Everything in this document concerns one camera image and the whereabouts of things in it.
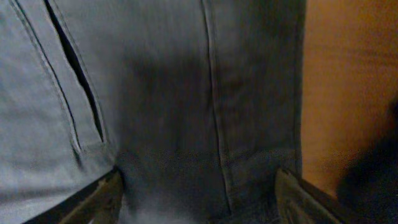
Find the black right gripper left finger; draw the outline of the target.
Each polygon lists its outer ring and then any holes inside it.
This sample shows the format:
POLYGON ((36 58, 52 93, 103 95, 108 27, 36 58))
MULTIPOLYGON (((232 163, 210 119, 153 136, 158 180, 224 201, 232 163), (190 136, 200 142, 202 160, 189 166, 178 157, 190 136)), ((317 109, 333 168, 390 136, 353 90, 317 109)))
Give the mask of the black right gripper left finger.
POLYGON ((117 168, 24 224, 116 224, 123 197, 123 178, 117 168))

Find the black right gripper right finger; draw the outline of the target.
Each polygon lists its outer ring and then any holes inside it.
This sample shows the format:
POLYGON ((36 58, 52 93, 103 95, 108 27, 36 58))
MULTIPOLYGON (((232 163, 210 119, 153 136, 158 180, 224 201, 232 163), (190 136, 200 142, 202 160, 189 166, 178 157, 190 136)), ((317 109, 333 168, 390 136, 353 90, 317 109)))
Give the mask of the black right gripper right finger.
POLYGON ((370 224, 337 200, 287 169, 275 176, 275 196, 282 224, 370 224))

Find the navy blue shorts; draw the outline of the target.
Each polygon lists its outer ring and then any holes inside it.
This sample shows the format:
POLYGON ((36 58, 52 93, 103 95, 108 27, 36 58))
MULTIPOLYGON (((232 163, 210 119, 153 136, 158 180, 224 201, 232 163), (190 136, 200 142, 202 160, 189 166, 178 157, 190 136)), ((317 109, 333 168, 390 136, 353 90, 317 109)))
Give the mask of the navy blue shorts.
POLYGON ((118 167, 120 223, 278 223, 305 2, 3 0, 1 222, 118 167))

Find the folded black shorts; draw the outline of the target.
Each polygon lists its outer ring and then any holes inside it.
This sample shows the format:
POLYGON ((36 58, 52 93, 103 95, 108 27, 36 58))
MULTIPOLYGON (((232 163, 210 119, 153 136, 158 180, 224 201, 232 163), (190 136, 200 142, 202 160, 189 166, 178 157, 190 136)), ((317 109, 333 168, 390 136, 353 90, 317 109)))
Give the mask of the folded black shorts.
POLYGON ((340 203, 379 223, 397 223, 397 102, 394 127, 349 167, 337 188, 340 203))

